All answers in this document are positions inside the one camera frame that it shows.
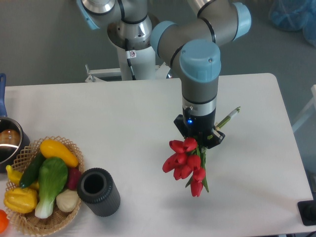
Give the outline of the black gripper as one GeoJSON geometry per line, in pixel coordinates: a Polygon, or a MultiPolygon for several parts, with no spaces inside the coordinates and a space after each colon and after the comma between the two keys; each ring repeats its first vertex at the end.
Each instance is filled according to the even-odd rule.
{"type": "Polygon", "coordinates": [[[207,115],[195,116],[193,110],[187,107],[183,109],[183,115],[176,117],[174,124],[183,137],[198,137],[204,147],[211,149],[220,145],[225,138],[223,132],[213,128],[215,113],[216,109],[207,115]]]}

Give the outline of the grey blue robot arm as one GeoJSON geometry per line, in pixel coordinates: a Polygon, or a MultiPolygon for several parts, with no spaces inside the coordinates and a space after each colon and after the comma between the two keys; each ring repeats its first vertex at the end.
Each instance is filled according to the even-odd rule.
{"type": "Polygon", "coordinates": [[[215,129],[219,47],[248,33],[251,15],[240,2],[192,0],[197,19],[178,26],[155,24],[145,0],[79,0],[91,29],[106,28],[116,47],[122,80],[153,79],[159,57],[180,78],[182,114],[174,123],[182,136],[213,148],[224,139],[215,129]]]}

